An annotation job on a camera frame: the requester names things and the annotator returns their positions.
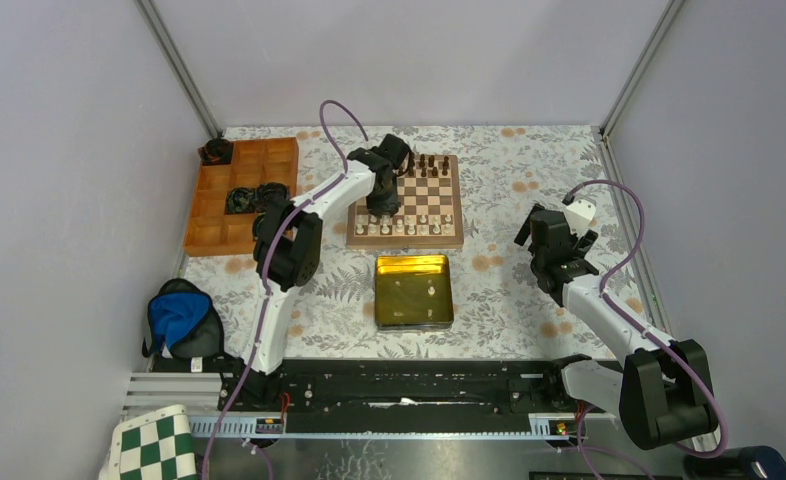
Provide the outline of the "wooden compartment tray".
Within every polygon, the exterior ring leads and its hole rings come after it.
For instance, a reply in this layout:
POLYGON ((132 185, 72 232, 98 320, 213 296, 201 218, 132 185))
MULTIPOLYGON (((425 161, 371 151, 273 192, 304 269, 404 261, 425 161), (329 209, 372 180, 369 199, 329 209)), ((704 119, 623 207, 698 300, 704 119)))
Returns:
POLYGON ((200 147, 198 153, 201 166, 185 233, 185 253, 191 257, 252 253, 253 226, 266 204, 295 193, 297 140, 217 138, 200 147))

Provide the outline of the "dark floral rolled tie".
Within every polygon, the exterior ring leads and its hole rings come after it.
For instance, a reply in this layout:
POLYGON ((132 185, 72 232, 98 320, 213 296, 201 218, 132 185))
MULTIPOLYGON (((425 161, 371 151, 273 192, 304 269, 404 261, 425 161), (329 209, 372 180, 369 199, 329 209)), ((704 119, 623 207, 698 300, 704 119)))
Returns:
POLYGON ((200 164, 206 166, 229 165, 232 162, 234 145, 224 138, 215 138, 198 149, 200 164))

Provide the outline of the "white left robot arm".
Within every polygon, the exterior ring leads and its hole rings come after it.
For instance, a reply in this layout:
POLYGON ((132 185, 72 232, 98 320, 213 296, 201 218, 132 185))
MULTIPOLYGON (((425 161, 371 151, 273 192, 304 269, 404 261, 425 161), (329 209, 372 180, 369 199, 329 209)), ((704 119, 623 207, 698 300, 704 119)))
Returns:
POLYGON ((257 411, 278 401, 279 385, 267 375, 282 363, 286 329, 299 289, 320 264, 323 221, 364 199, 371 214, 381 217, 399 209, 397 172, 413 158, 410 146, 388 134, 378 146, 357 148, 346 156, 347 170, 292 199, 271 201, 258 227, 254 258, 264 289, 254 334, 242 354, 258 372, 241 386, 241 398, 257 411))

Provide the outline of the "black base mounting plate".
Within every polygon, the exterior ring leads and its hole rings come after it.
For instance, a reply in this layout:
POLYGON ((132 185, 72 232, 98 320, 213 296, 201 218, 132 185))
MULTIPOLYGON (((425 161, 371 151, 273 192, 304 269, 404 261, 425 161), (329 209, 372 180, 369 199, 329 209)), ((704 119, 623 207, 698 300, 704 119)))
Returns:
POLYGON ((545 360, 304 360, 274 373, 221 374, 218 405, 272 412, 289 434, 516 434, 534 414, 569 422, 576 401, 559 393, 545 360))

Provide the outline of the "green white chess mat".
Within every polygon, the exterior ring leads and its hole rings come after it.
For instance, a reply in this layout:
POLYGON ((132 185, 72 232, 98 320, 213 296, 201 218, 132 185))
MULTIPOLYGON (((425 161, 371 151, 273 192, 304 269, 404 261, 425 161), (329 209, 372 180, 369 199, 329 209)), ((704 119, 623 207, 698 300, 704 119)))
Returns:
POLYGON ((177 404, 119 423, 112 433, 103 480, 198 479, 187 408, 177 404))

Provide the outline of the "blue yellow rolled tie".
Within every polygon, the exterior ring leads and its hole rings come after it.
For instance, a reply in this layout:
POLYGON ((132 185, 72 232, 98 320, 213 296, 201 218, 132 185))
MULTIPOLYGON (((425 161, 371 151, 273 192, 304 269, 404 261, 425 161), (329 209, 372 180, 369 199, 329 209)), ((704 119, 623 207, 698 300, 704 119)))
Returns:
POLYGON ((225 213, 228 215, 256 213, 255 190, 248 187, 230 190, 226 196, 225 213))

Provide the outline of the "aluminium frame rail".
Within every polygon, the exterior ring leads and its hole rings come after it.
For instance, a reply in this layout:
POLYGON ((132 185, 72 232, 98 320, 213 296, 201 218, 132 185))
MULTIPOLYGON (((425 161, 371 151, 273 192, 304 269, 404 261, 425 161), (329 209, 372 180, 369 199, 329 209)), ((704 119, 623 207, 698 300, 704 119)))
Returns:
MULTIPOLYGON (((633 97, 640 89, 644 77, 652 66, 660 48, 666 42, 672 28, 688 4, 684 0, 666 3, 609 113, 606 115, 603 123, 594 129, 594 138, 603 162, 605 176, 609 180, 618 183, 624 182, 613 145, 613 136, 626 116, 633 97)), ((628 193, 617 189, 612 193, 612 199, 622 233, 628 244, 632 246, 637 243, 641 229, 645 225, 641 222, 636 204, 628 193)), ((630 265, 635 272, 640 299, 643 302, 647 319, 655 327, 666 332, 670 327, 670 322, 662 301, 659 299, 658 283, 645 246, 641 245, 639 247, 638 252, 630 260, 630 265)))
POLYGON ((138 7, 158 48, 164 55, 202 127, 211 138, 219 138, 222 135, 222 130, 196 85, 156 3, 152 0, 135 0, 134 3, 138 7))

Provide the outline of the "dark rook right corner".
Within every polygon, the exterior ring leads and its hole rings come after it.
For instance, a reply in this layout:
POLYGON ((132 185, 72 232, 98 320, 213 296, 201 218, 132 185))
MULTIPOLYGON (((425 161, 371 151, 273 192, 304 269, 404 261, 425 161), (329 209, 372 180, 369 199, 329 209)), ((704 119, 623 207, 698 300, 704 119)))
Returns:
POLYGON ((445 156, 443 158, 443 161, 442 161, 442 164, 441 164, 441 175, 444 176, 444 177, 448 176, 449 175, 449 169, 450 169, 449 157, 445 156))

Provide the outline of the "wooden chess board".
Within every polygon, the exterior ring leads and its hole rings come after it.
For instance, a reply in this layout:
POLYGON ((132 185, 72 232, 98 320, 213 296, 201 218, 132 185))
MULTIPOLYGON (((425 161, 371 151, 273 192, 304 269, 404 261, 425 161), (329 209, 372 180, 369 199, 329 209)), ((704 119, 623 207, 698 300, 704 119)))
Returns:
POLYGON ((400 207, 392 216, 376 217, 363 198, 349 207, 346 246, 351 249, 459 249, 464 244, 459 162, 455 155, 425 155, 414 171, 398 178, 400 207), (449 157, 449 175, 441 164, 449 157))

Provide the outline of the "floral patterned table mat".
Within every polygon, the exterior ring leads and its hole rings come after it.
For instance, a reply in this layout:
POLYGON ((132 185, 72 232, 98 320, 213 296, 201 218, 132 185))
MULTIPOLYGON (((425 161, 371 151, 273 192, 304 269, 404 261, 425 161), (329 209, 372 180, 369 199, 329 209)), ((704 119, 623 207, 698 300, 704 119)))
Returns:
POLYGON ((449 329, 382 332, 374 322, 373 251, 346 246, 347 214, 326 219, 321 264, 294 305, 285 353, 304 358, 541 359, 610 352, 587 325, 542 293, 528 252, 514 243, 529 209, 559 208, 582 185, 599 235, 588 260, 610 272, 608 290, 644 313, 630 245, 616 215, 589 126, 421 126, 394 134, 420 154, 459 160, 464 244, 451 250, 449 329))

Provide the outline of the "blue black cloth bag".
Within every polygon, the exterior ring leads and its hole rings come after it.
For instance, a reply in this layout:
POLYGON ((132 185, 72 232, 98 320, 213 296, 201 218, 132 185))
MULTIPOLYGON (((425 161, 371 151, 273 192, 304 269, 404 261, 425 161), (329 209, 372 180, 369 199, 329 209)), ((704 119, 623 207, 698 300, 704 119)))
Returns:
POLYGON ((225 332, 211 296, 184 278, 165 282, 146 307, 141 354, 192 360, 225 354, 225 332))

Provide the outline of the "dark rolled tie centre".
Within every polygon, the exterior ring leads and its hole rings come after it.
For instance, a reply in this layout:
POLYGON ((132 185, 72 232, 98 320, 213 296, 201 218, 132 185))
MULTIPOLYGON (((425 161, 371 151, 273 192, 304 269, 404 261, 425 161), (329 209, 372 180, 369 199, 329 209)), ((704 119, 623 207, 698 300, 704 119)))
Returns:
POLYGON ((289 187, 278 182, 268 182, 259 185, 255 190, 255 205, 259 210, 266 210, 274 200, 283 200, 290 197, 289 187))

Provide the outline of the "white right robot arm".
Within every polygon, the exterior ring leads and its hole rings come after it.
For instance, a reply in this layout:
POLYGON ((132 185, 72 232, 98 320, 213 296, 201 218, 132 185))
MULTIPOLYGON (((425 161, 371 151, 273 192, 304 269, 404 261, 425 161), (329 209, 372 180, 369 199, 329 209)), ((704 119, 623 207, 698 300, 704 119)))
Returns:
POLYGON ((566 412, 579 401, 592 404, 617 416, 644 450, 718 430, 704 349, 694 340, 673 339, 603 292, 599 271, 585 258, 598 235, 578 235, 571 215, 536 204, 514 241, 531 253, 540 290, 583 320, 620 368, 586 355, 554 360, 542 386, 546 405, 566 412))

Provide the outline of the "gold metal tin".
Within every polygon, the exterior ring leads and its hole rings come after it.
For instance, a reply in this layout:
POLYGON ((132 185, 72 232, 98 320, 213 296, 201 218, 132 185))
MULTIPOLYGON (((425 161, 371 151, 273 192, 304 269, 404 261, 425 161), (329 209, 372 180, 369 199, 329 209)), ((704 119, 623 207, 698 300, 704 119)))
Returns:
POLYGON ((448 257, 442 254, 376 259, 374 322, 380 331, 449 329, 454 307, 448 257), (433 286, 434 295, 427 289, 433 286))

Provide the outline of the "aluminium frame rail left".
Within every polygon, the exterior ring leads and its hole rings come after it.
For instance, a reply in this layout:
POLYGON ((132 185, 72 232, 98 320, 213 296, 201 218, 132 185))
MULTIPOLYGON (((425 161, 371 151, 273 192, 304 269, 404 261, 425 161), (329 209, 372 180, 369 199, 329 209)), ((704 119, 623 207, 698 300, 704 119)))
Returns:
POLYGON ((222 135, 222 130, 196 85, 156 3, 152 0, 135 0, 134 3, 138 7, 158 48, 164 55, 202 127, 211 138, 219 138, 222 135))

